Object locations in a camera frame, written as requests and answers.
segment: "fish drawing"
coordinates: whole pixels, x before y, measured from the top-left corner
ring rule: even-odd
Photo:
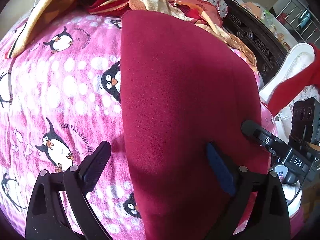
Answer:
[[[23,137],[22,137],[21,133],[17,131],[16,128],[13,130],[13,133],[16,135],[17,140],[18,140],[19,142],[23,143]]]
[[[33,46],[32,49],[29,49],[29,53],[36,50],[39,47],[40,43],[37,43],[36,45]]]
[[[12,145],[12,150],[17,153],[19,151],[18,145]]]
[[[31,155],[33,153],[33,147],[30,143],[27,144],[26,149],[24,150],[24,156],[27,158],[27,156]]]

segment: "bed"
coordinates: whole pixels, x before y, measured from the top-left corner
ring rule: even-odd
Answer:
[[[20,19],[3,38],[0,55],[7,55],[25,23]],[[227,21],[226,28],[232,28]],[[18,57],[1,57],[4,236],[24,236],[28,201],[41,170],[65,171],[106,140],[112,146],[111,159],[86,197],[114,239],[145,239],[124,147],[121,29],[120,17],[90,15],[75,8],[47,25]],[[276,134],[271,114],[265,106],[261,109],[265,128]],[[72,229],[81,232],[65,194],[61,199]]]

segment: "maroon towel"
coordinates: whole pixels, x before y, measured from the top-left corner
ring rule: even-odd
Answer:
[[[320,88],[320,51],[313,45],[316,59],[299,74],[287,79],[277,86],[268,104],[268,109],[276,116],[286,107],[306,86],[316,85]]]
[[[151,11],[124,14],[121,103],[147,240],[201,240],[221,215],[229,196],[208,164],[206,143],[267,173],[269,154],[240,129],[247,119],[261,123],[252,70],[191,23]]]

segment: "black mount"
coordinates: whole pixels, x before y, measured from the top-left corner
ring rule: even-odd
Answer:
[[[313,181],[316,176],[317,167],[313,164],[320,155],[308,143],[320,144],[319,118],[320,103],[315,98],[294,103],[289,145],[251,120],[243,122],[241,130],[279,158],[289,170],[283,183],[292,185],[299,177]]]
[[[111,156],[111,146],[103,141],[67,171],[50,174],[42,170],[34,186],[26,222],[27,240],[113,240],[93,212],[85,196],[93,191]],[[84,235],[71,229],[59,191],[65,191]]]
[[[233,176],[236,194],[204,240],[289,240],[289,212],[276,172],[250,172],[245,166],[237,167],[227,155],[218,154]],[[252,192],[257,192],[257,198],[248,224],[233,235]]]

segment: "wooden headboard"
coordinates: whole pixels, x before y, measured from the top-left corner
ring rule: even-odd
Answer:
[[[255,54],[258,70],[266,85],[276,75],[288,52],[251,13],[234,0],[225,1],[229,12],[223,20],[223,26],[240,38]]]

